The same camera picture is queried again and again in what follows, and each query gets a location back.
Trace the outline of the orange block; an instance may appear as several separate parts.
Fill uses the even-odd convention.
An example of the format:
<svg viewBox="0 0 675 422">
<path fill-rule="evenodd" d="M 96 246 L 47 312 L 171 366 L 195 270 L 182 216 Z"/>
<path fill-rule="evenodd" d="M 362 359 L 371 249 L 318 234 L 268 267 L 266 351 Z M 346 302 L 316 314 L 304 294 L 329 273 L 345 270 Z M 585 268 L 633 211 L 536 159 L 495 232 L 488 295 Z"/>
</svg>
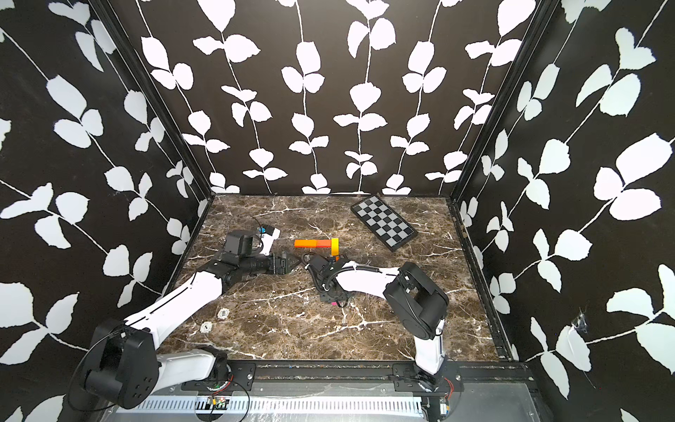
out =
<svg viewBox="0 0 675 422">
<path fill-rule="evenodd" d="M 294 242 L 295 248 L 316 248 L 316 240 L 297 239 Z"/>
</svg>

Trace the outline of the yellow block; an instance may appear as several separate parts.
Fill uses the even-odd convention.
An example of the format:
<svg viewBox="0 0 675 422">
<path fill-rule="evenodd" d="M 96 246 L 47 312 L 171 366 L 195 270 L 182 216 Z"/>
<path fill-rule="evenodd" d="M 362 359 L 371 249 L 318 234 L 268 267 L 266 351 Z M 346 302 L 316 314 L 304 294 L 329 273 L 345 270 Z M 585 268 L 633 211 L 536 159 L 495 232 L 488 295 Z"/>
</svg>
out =
<svg viewBox="0 0 675 422">
<path fill-rule="evenodd" d="M 339 239 L 332 238 L 330 240 L 330 253 L 332 256 L 339 256 Z"/>
</svg>

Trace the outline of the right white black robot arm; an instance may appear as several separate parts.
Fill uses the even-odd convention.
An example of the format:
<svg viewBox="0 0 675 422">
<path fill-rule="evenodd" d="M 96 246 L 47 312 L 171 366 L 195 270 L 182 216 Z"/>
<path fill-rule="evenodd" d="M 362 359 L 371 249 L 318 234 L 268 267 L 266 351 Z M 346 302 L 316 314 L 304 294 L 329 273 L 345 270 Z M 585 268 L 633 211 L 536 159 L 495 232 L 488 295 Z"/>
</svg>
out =
<svg viewBox="0 0 675 422">
<path fill-rule="evenodd" d="M 446 360 L 443 331 L 449 300 L 420 267 L 412 262 L 401 267 L 371 267 L 316 253 L 305 253 L 302 265 L 324 302 L 343 307 L 355 294 L 386 301 L 414 337 L 418 372 L 425 376 L 439 374 Z"/>
</svg>

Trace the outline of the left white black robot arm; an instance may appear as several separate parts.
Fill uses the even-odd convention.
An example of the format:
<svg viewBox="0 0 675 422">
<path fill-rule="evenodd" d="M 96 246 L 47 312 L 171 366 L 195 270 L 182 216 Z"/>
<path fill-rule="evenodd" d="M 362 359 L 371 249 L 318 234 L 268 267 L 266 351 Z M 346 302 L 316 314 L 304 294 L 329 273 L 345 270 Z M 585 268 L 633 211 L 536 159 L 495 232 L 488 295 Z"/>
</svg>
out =
<svg viewBox="0 0 675 422">
<path fill-rule="evenodd" d="M 197 349 L 160 354 L 161 344 L 193 314 L 256 274 L 286 275 L 299 257 L 281 253 L 212 258 L 172 293 L 122 321 L 100 324 L 74 381 L 87 393 L 133 409 L 157 390 L 211 376 L 216 353 Z"/>
</svg>

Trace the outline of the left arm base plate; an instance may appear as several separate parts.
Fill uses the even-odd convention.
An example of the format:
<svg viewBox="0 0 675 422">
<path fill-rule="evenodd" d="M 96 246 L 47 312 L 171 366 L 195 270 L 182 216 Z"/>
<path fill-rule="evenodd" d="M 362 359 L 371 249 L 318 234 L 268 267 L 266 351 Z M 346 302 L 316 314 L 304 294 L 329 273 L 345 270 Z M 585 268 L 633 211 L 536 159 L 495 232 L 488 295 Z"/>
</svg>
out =
<svg viewBox="0 0 675 422">
<path fill-rule="evenodd" d="M 243 387 L 247 392 L 251 387 L 256 374 L 256 364 L 243 360 L 228 360 L 216 362 L 212 372 L 202 380 L 189 381 L 180 385 L 183 391 L 197 391 L 200 394 L 213 394 L 228 386 L 226 391 L 235 387 Z"/>
</svg>

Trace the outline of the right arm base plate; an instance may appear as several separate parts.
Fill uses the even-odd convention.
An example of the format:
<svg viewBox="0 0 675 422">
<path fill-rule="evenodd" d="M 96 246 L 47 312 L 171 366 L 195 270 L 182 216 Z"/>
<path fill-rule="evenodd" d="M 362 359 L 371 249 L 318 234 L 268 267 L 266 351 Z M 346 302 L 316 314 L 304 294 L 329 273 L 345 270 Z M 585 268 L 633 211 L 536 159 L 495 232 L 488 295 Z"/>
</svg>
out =
<svg viewBox="0 0 675 422">
<path fill-rule="evenodd" d="M 396 363 L 392 367 L 390 381 L 398 392 L 422 395 L 449 395 L 464 392 L 460 366 L 457 362 L 443 362 L 436 374 L 429 374 L 415 362 Z"/>
</svg>

